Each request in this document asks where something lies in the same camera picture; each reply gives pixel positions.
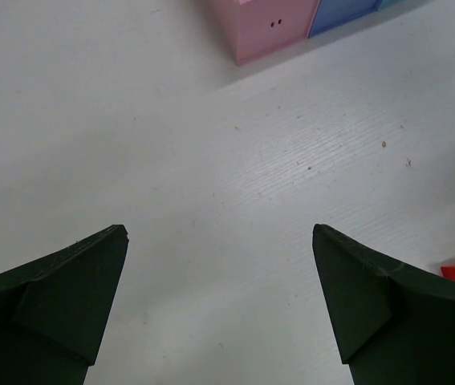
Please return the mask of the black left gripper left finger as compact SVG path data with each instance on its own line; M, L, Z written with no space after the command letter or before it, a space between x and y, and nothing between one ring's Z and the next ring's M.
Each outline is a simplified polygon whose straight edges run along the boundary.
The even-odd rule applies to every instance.
M0 274L0 384L82 384L97 360L128 251L111 225Z

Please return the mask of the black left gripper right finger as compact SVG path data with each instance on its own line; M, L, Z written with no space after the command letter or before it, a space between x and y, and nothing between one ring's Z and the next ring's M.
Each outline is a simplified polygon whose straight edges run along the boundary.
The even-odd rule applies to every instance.
M455 384L455 282L329 225L312 248L335 340L355 384Z

